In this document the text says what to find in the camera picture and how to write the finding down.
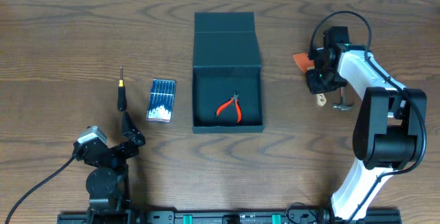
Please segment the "red scraper wooden handle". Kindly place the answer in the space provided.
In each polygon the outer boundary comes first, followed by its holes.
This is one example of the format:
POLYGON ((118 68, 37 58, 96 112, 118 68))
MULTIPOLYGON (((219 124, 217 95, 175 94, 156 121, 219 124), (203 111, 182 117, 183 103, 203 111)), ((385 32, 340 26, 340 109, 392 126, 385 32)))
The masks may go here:
MULTIPOLYGON (((307 71, 314 69, 314 61, 310 60, 307 53, 294 54, 294 62, 298 68, 305 74, 307 71)), ((315 95, 316 102, 319 107, 323 107, 327 103, 327 99, 323 93, 317 93, 315 95)))

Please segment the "small black-handled hammer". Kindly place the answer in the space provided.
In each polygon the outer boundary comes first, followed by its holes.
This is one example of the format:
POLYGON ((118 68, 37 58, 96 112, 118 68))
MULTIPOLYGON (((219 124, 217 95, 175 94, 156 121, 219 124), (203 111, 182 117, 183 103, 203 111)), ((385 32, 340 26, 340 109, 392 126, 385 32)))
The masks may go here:
POLYGON ((337 109, 339 111, 350 111, 353 108, 353 104, 349 104, 346 101, 346 93, 345 87, 340 88, 340 103, 334 103, 333 109, 337 109))

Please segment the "blue screwdriver bit case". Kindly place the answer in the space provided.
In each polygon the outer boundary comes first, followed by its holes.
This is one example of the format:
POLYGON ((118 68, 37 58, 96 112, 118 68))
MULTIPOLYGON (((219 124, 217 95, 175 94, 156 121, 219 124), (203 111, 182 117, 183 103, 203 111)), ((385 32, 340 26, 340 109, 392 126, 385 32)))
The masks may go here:
POLYGON ((175 80, 153 80, 146 114, 147 121, 171 122, 175 102, 175 90, 175 80))

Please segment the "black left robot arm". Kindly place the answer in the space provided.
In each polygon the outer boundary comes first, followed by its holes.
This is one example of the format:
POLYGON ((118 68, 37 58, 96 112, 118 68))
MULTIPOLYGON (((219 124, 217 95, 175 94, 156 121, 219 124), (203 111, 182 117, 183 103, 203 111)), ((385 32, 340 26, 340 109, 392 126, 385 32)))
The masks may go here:
POLYGON ((144 213, 131 205, 127 160, 137 156, 146 141, 126 111, 121 134, 126 141, 108 147, 104 132, 98 126, 90 126, 74 142, 73 157, 95 168, 86 180, 87 223, 145 222, 144 213))

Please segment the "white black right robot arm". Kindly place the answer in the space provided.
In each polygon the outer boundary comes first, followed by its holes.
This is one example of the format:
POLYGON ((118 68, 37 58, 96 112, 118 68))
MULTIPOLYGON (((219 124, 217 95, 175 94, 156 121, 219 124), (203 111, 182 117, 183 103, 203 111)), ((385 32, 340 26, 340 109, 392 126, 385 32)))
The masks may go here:
POLYGON ((414 170, 427 145, 426 94, 395 80, 364 45, 328 43, 312 49, 306 68, 313 94, 351 85, 361 98, 353 131, 355 160, 331 195, 330 223, 365 222, 368 207, 391 178, 414 170))

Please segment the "black yellow screwdriver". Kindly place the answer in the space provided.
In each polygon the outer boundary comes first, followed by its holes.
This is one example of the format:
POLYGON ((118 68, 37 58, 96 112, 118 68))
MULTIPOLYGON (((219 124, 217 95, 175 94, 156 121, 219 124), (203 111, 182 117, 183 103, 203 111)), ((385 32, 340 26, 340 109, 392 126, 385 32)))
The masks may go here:
POLYGON ((118 101, 117 101, 117 108, 119 111, 126 111, 127 109, 127 97, 126 97, 126 89, 124 85, 124 78, 123 78, 123 66, 120 66, 120 79, 118 83, 118 101))

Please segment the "black open gift box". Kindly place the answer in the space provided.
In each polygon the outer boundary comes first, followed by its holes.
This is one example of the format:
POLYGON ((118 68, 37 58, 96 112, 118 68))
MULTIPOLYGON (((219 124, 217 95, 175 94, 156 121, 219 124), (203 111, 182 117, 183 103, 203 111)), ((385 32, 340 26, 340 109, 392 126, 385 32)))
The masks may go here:
POLYGON ((195 13, 193 133, 263 132, 261 68, 253 13, 195 13))

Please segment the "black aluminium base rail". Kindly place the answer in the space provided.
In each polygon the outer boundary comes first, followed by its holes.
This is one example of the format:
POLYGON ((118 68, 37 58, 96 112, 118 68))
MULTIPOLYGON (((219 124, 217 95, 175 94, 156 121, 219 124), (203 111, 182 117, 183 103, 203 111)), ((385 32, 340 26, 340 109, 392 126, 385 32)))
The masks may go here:
POLYGON ((60 214, 58 224, 88 223, 133 223, 133 224, 310 224, 310 223, 341 223, 332 220, 327 210, 292 209, 284 212, 134 212, 124 214, 97 214, 88 211, 85 214, 60 214))

